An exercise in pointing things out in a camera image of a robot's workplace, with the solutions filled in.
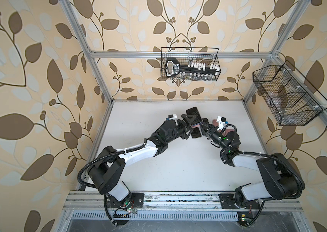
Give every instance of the black rack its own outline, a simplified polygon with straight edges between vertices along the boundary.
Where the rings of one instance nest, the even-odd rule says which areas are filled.
[[[217,81],[221,73],[218,51],[218,48],[161,47],[161,78]]]
[[[293,71],[304,84],[294,78]],[[327,98],[288,60],[254,71],[253,82],[279,126],[304,126],[327,109]]]

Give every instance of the black mounting plate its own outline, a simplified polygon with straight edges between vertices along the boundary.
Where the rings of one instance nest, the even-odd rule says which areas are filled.
[[[133,208],[142,208],[144,202],[144,193],[131,193],[131,199],[133,200]],[[117,200],[113,196],[107,197],[107,204],[110,204],[110,208],[119,208],[119,204],[115,204]]]
[[[233,199],[234,193],[221,193],[219,194],[220,204],[222,209],[240,209],[235,206],[235,200]],[[260,205],[256,201],[251,201],[251,209],[260,209]]]

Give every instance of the work surface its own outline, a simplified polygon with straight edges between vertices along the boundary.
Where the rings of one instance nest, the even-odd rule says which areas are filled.
[[[115,102],[101,144],[125,148],[141,144],[159,128],[169,114],[180,117],[197,107],[211,123],[218,116],[237,127],[240,150],[263,152],[241,101],[156,101]],[[162,154],[125,167],[121,179],[131,191],[234,191],[237,187],[261,181],[259,172],[224,165],[220,148],[206,137],[178,138]]]

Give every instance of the floral wallpaper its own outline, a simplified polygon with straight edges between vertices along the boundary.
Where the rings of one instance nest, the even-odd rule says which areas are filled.
[[[327,98],[327,1],[311,1],[280,56]],[[299,201],[311,227],[327,232],[327,127],[318,117],[304,127],[278,126],[260,93],[248,106],[268,151],[284,154],[305,181]]]
[[[71,0],[96,51],[270,51],[297,0]]]
[[[0,0],[0,231],[54,229],[102,98],[56,1]]]
[[[183,81],[161,77],[157,59],[97,59],[112,98],[123,100],[239,100],[252,84],[261,59],[220,59],[214,81]]]

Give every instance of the wire basket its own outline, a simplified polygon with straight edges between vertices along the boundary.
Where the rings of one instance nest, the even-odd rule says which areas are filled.
[[[299,72],[304,84],[292,71]],[[327,99],[289,61],[254,71],[253,82],[279,126],[304,126],[327,109]]]
[[[162,47],[161,79],[217,81],[221,73],[218,51],[218,48]]]

